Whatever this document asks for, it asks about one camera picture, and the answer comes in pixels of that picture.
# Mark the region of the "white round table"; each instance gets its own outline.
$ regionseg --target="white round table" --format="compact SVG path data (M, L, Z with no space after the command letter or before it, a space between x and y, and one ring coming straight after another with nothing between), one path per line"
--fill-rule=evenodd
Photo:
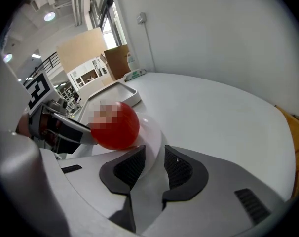
M131 191L137 232L161 212L168 190L164 169L166 144L234 162L291 197L295 152L286 119L273 105L237 88L194 77L147 73L126 83L142 101L136 112L152 116L162 132L159 156Z

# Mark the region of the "window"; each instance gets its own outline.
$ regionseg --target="window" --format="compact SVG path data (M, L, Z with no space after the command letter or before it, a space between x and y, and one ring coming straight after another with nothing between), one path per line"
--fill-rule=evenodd
M92 26L101 28L108 49L126 44L113 0L90 0L89 15Z
M76 84L77 84L78 88L82 88L85 85L85 83L81 77L76 79Z
M103 28L102 33L103 33L103 37L104 37L107 49L112 49L112 48L117 47L108 18L105 18L105 24L102 28Z

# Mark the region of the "black vent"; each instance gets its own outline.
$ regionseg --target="black vent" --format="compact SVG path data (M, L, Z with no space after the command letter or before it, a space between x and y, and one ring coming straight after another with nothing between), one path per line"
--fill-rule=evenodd
M114 167L114 175L133 188L145 167L145 152L134 154Z
M165 148L165 165L169 179L169 189L176 188L187 182L193 173L192 166Z
M270 215L270 212L250 189L242 189L234 193L255 224L260 223Z

